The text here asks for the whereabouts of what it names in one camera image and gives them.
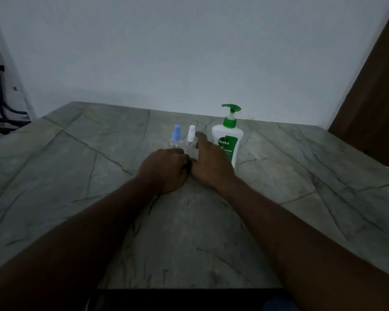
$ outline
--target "person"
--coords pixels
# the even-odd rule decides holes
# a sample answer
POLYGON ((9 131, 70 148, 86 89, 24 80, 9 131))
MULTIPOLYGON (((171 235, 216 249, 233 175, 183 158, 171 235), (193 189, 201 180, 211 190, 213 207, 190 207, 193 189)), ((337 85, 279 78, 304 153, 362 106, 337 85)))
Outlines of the person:
MULTIPOLYGON (((219 146, 197 138, 193 177, 232 205, 300 310, 389 311, 389 275, 255 192, 219 146)), ((7 261, 0 310, 80 309, 140 209, 182 187, 189 162, 181 149, 151 153, 133 179, 7 261)))

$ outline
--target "gray marble table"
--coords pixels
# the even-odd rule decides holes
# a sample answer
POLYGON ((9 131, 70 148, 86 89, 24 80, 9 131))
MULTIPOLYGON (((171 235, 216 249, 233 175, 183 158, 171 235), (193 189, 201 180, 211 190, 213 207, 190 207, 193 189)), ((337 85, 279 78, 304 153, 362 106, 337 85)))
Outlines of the gray marble table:
MULTIPOLYGON (((222 118, 70 103, 0 139, 0 265, 133 177, 174 124, 210 137, 222 118)), ((239 120, 236 172, 389 273, 389 169, 316 126, 239 120)), ((252 236, 189 178, 144 208, 100 288, 279 287, 252 236)))

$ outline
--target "person's left hand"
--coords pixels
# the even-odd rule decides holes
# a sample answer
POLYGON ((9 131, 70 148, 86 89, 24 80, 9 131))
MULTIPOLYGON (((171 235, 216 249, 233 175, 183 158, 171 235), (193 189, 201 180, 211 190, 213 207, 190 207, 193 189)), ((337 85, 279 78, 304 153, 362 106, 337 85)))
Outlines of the person's left hand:
POLYGON ((173 192, 183 186, 188 172, 183 165, 190 162, 181 148, 159 149, 141 164, 137 177, 149 181, 156 195, 173 192))

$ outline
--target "white cap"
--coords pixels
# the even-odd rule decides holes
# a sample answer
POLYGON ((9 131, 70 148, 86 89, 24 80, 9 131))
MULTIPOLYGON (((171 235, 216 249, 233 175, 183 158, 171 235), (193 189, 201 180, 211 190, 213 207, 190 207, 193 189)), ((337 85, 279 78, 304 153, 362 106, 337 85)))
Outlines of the white cap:
POLYGON ((196 127, 194 125, 191 125, 189 127, 189 132, 187 133, 187 140, 189 142, 193 142, 196 137, 196 127))

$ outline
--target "bottle label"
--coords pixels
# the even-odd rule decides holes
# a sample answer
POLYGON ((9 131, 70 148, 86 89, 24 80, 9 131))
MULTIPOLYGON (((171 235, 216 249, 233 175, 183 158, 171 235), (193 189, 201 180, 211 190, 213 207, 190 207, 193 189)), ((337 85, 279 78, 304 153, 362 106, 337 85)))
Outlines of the bottle label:
POLYGON ((232 162, 233 150, 238 139, 233 136, 226 135, 218 140, 218 145, 223 149, 228 155, 229 160, 232 162))

